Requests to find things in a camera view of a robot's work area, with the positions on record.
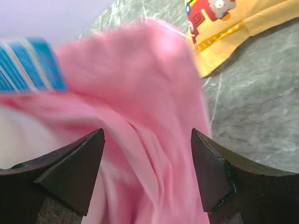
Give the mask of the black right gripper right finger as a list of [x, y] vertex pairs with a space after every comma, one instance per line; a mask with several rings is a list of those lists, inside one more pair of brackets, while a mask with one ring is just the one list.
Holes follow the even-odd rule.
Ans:
[[196, 129], [191, 146], [202, 207], [210, 223], [298, 223], [297, 173], [252, 161]]

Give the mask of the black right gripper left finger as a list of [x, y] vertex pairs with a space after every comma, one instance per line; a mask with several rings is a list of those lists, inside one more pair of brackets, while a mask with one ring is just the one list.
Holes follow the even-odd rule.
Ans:
[[3, 224], [79, 224], [87, 215], [105, 144], [96, 131], [0, 171]]

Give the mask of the pink rose satin pillowcase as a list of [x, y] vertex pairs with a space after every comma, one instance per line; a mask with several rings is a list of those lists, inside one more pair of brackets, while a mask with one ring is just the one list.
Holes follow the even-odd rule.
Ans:
[[149, 19], [57, 51], [68, 92], [1, 96], [64, 146], [102, 128], [85, 224], [206, 224], [191, 132], [210, 134], [199, 73], [182, 33]]

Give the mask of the white pillow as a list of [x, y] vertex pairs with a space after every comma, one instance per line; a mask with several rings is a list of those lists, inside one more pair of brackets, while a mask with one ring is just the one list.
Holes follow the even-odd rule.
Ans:
[[0, 167], [8, 169], [64, 145], [37, 119], [7, 107], [0, 108]]

